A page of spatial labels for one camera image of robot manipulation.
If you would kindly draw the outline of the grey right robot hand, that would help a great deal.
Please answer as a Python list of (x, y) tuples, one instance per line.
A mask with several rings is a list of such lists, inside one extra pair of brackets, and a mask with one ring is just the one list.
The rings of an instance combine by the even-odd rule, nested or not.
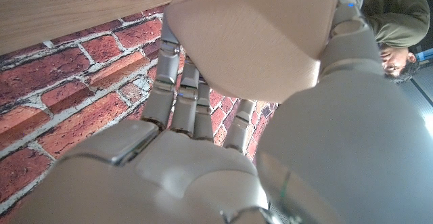
[(256, 160), (148, 122), (68, 152), (16, 223), (431, 223), (432, 137), (339, 0), (319, 84), (283, 103)]

